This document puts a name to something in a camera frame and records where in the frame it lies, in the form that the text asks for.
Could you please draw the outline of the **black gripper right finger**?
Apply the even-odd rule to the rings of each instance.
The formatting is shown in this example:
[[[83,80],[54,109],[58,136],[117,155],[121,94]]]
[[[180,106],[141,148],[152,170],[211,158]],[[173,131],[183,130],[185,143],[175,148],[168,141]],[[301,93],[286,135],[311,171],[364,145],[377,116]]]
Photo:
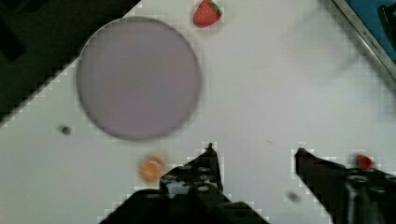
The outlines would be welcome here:
[[[333,224],[396,224],[395,176],[378,169],[346,168],[304,148],[294,155],[295,172]]]

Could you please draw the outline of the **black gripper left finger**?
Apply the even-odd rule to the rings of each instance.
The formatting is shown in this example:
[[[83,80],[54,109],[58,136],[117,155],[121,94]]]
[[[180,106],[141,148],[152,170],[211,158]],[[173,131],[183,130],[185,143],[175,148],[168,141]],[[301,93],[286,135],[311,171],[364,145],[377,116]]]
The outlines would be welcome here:
[[[223,191],[218,153],[212,143],[197,158],[163,175],[160,179],[160,190],[174,198],[179,194],[187,194],[193,187],[206,184]]]

